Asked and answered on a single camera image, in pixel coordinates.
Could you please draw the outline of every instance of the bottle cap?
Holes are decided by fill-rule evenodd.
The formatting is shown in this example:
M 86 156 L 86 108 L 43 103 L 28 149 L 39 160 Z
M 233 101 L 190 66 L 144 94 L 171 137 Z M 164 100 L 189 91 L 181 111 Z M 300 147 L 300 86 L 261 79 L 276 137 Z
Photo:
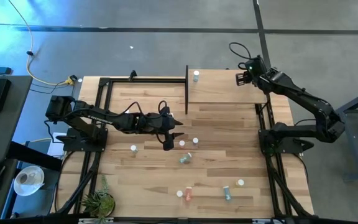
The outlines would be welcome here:
M 244 181 L 243 181 L 242 179 L 239 179 L 239 180 L 237 181 L 237 184 L 238 184 L 239 186 L 243 186 L 243 185 L 244 185 Z

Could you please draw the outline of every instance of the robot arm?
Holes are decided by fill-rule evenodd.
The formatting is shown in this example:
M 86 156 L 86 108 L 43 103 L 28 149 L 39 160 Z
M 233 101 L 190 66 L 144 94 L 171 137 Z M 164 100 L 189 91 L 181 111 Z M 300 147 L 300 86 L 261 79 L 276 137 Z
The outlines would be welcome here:
M 125 113 L 116 114 L 109 110 L 95 108 L 84 101 L 75 101 L 70 96 L 52 96 L 46 117 L 51 122 L 64 121 L 73 129 L 80 133 L 81 140 L 86 142 L 97 142 L 101 139 L 103 130 L 95 124 L 88 124 L 81 118 L 90 118 L 102 123 L 113 125 L 118 131 L 125 134 L 163 134 L 165 141 L 162 142 L 163 149 L 168 151 L 173 148 L 173 140 L 175 137 L 183 133 L 170 134 L 169 130 L 175 128 L 175 125 L 182 125 L 181 122 L 173 119 L 170 115 L 170 109 L 166 105 L 157 113 Z M 59 140 L 71 141 L 75 136 L 60 136 Z
M 274 68 L 267 70 L 259 56 L 242 64 L 246 71 L 236 75 L 237 85 L 252 83 L 264 93 L 285 95 L 316 118 L 316 125 L 287 126 L 277 123 L 266 138 L 269 144 L 280 144 L 285 137 L 312 137 L 322 142 L 334 142 L 344 132 L 344 124 L 327 101 L 299 88 L 285 73 Z

